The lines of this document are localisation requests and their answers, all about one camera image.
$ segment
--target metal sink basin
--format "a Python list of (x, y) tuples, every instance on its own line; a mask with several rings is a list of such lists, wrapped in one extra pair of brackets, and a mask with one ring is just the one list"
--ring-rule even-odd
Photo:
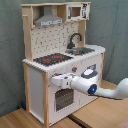
[(83, 55), (88, 54), (90, 52), (94, 52), (94, 49), (86, 48), (86, 47), (77, 47), (73, 49), (68, 49), (65, 52), (72, 55)]

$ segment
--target cabinet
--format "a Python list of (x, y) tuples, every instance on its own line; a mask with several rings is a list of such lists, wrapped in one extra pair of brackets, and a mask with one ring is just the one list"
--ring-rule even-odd
[(23, 17), (31, 28), (71, 21), (89, 20), (90, 2), (22, 4)]

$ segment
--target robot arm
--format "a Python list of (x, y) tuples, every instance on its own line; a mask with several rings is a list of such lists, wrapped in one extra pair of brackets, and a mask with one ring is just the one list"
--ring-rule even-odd
[(51, 78), (51, 82), (61, 89), (75, 89), (91, 96), (111, 99), (124, 99), (128, 97), (128, 78), (122, 80), (115, 90), (110, 90), (97, 86), (98, 73), (91, 71), (91, 69), (86, 70), (81, 76), (76, 76), (73, 73), (55, 75)]

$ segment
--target wooden table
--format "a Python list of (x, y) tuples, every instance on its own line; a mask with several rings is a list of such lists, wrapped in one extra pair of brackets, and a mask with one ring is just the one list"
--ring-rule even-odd
[[(102, 80), (102, 88), (116, 87), (117, 85)], [(128, 118), (128, 99), (98, 98), (74, 112), (71, 117), (87, 128), (115, 128)]]
[[(23, 109), (0, 118), (0, 128), (44, 128), (37, 119)], [(69, 118), (64, 118), (50, 128), (81, 128)]]

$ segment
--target cooktop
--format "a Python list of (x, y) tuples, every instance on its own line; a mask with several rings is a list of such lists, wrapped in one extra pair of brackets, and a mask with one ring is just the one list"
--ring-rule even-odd
[(63, 61), (67, 61), (69, 59), (73, 59), (73, 57), (60, 54), (60, 53), (54, 53), (51, 55), (43, 56), (40, 58), (33, 59), (34, 62), (42, 64), (44, 66), (50, 66), (53, 64), (58, 64)]

